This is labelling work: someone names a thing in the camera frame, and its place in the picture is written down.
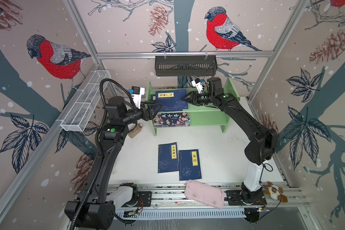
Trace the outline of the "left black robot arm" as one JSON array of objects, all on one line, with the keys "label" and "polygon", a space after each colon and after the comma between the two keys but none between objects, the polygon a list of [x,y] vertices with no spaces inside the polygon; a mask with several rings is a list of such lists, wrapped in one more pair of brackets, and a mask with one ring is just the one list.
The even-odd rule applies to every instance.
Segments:
[{"label": "left black robot arm", "polygon": [[133,206],[143,201],[139,198],[137,185],[123,183],[111,193],[107,201],[108,182],[121,151],[125,139],[130,132],[129,125],[137,124],[139,120],[149,121],[156,117],[162,105],[154,102],[142,102],[137,107],[129,91],[125,91],[129,101],[121,96],[115,96],[108,101],[104,96],[104,84],[111,82],[119,85],[113,79],[103,79],[99,84],[99,92],[104,114],[101,124],[95,134],[97,154],[83,190],[74,201],[69,201],[64,213],[70,219],[69,228],[88,228],[107,230],[114,219],[125,225],[133,221],[123,220],[116,214],[123,205]]}]

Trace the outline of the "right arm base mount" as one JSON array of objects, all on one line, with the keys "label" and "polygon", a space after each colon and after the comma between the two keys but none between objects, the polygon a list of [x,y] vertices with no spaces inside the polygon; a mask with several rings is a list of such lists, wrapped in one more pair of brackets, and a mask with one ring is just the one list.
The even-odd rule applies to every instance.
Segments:
[{"label": "right arm base mount", "polygon": [[249,192],[247,190],[227,190],[225,201],[229,206],[266,206],[267,201],[261,190]]}]

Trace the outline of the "colourful illustrated history book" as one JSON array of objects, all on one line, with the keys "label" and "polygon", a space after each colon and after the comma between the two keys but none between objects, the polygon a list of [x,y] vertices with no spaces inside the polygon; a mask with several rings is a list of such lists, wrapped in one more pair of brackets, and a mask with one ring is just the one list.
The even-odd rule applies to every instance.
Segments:
[{"label": "colourful illustrated history book", "polygon": [[191,125],[189,113],[159,113],[152,121],[155,127],[188,127]]}]

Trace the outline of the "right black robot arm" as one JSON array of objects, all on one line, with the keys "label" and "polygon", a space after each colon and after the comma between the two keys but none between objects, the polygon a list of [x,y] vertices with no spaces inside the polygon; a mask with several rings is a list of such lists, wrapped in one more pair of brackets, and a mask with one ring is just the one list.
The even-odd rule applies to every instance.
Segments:
[{"label": "right black robot arm", "polygon": [[246,177],[241,184],[241,200],[246,205],[251,205],[261,198],[263,194],[263,171],[272,158],[278,141],[278,133],[273,128],[266,128],[250,115],[240,104],[239,99],[232,93],[225,92],[220,78],[211,77],[207,81],[204,91],[201,79],[192,81],[195,91],[182,98],[184,102],[195,106],[209,106],[219,109],[243,130],[249,144],[244,153],[249,161]]}]

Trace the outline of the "blue book plain cover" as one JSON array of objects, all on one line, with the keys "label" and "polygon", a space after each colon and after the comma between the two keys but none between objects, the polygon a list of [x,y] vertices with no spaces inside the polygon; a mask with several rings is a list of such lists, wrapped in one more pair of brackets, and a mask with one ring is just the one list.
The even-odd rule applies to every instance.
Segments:
[{"label": "blue book plain cover", "polygon": [[172,91],[157,91],[156,103],[162,104],[160,112],[178,112],[189,108],[188,103],[183,102],[181,98],[187,95],[186,89]]}]

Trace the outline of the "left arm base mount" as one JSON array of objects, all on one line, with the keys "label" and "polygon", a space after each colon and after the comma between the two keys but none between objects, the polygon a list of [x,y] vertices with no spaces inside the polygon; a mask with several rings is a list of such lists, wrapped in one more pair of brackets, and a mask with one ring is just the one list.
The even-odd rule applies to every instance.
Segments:
[{"label": "left arm base mount", "polygon": [[141,191],[138,192],[137,200],[130,204],[125,203],[122,207],[123,208],[141,208],[141,207],[150,207],[152,200],[152,192],[151,191]]}]

